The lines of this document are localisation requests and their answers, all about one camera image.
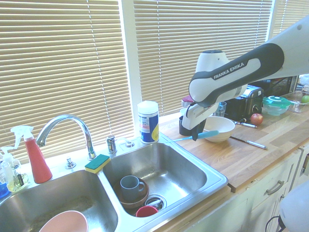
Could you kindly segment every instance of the toaster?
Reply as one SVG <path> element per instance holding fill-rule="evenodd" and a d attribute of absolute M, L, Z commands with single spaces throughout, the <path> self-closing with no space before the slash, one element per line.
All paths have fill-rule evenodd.
<path fill-rule="evenodd" d="M 225 101 L 225 117 L 234 121 L 247 121 L 252 114 L 262 112 L 263 96 L 262 88 L 248 85 L 241 96 Z"/>

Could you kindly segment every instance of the window blind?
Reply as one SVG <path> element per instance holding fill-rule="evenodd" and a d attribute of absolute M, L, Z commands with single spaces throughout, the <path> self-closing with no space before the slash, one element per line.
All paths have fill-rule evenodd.
<path fill-rule="evenodd" d="M 202 51 L 230 60 L 265 42 L 271 0 L 134 0 L 142 99 L 179 111 Z"/>
<path fill-rule="evenodd" d="M 43 126 L 72 114 L 94 146 L 134 135 L 117 0 L 0 1 L 0 145 L 10 129 Z M 65 120 L 42 147 L 45 157 L 85 148 L 82 130 Z M 24 142 L 11 152 L 28 162 Z"/>
<path fill-rule="evenodd" d="M 270 37 L 284 31 L 309 14 L 309 0 L 280 0 L 275 2 Z"/>

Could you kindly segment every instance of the white cabinet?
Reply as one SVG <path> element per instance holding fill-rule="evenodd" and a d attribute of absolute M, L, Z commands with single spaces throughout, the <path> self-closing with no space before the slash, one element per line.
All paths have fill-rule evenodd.
<path fill-rule="evenodd" d="M 185 232 L 264 232 L 268 220 L 279 214 L 280 201 L 289 192 L 301 158 L 301 150 L 277 163 L 251 182 L 242 193 L 219 202 L 178 231 Z M 267 232 L 275 232 L 273 219 Z"/>
<path fill-rule="evenodd" d="M 296 186 L 309 180 L 309 143 L 299 149 L 301 149 L 303 153 L 301 159 L 299 160 L 292 188 L 295 188 Z"/>
<path fill-rule="evenodd" d="M 264 232 L 267 222 L 274 216 L 279 215 L 280 201 L 288 191 L 287 186 L 260 203 L 251 212 L 249 227 L 250 232 Z M 267 226 L 267 232 L 275 232 L 278 225 L 278 218 L 274 218 Z"/>
<path fill-rule="evenodd" d="M 221 205 L 217 210 L 204 213 L 192 222 L 185 232 L 242 232 L 250 213 L 248 198 L 235 198 Z"/>
<path fill-rule="evenodd" d="M 265 172 L 256 180 L 257 183 L 252 183 L 250 191 L 255 194 L 247 232 L 265 231 L 267 222 L 279 215 L 280 202 L 291 189 L 301 154 L 301 150 L 296 150 Z M 276 232 L 277 226 L 278 219 L 275 218 L 267 226 L 267 232 Z"/>

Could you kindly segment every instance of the sink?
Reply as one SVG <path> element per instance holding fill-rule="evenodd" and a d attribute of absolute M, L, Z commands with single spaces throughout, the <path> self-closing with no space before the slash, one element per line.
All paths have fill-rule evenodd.
<path fill-rule="evenodd" d="M 160 134 L 158 143 L 146 145 L 134 140 L 133 148 L 120 146 L 116 156 L 103 168 L 102 182 L 109 185 L 110 197 L 121 221 L 116 231 L 150 232 L 172 220 L 203 199 L 227 185 L 227 178 L 169 138 Z M 149 186 L 149 197 L 161 199 L 164 207 L 149 217 L 134 217 L 134 210 L 120 204 L 113 186 L 126 175 L 143 179 Z"/>
<path fill-rule="evenodd" d="M 87 218 L 89 232 L 152 232 L 227 185 L 224 175 L 167 141 L 160 134 L 155 144 L 136 138 L 134 147 L 117 145 L 117 153 L 97 174 L 84 170 L 85 155 L 71 157 L 77 164 L 71 170 L 64 168 L 65 158 L 55 159 L 52 180 L 0 200 L 0 231 L 39 232 L 53 216 L 77 210 Z M 113 186 L 126 175 L 148 184 L 148 200 L 162 200 L 158 213 L 134 217 L 134 211 L 122 207 Z"/>
<path fill-rule="evenodd" d="M 112 159 L 104 168 L 111 186 L 126 175 L 149 185 L 149 195 L 158 194 L 174 204 L 207 182 L 206 173 L 166 144 L 153 144 Z"/>
<path fill-rule="evenodd" d="M 89 232 L 113 232 L 118 215 L 97 175 L 79 170 L 15 194 L 0 204 L 2 232 L 39 232 L 53 216 L 82 212 Z"/>

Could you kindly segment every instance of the butcher block counter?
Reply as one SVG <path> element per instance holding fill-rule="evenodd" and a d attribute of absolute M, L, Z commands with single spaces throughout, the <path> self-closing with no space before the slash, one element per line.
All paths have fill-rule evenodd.
<path fill-rule="evenodd" d="M 255 178 L 267 172 L 288 157 L 297 148 L 309 141 L 309 111 L 294 113 L 287 111 L 280 116 L 271 116 L 262 112 L 263 123 L 257 129 L 236 125 L 233 136 L 250 140 L 268 147 L 264 150 L 253 145 L 229 138 L 221 143 L 212 143 L 206 139 L 183 140 L 177 143 L 203 162 L 218 170 L 228 178 L 225 187 L 197 204 L 190 210 L 156 230 L 176 231 L 186 220 L 197 217 L 206 209 L 215 210 L 215 204 L 232 199 Z M 179 139 L 179 120 L 171 120 L 159 125 L 160 132 L 170 139 Z"/>

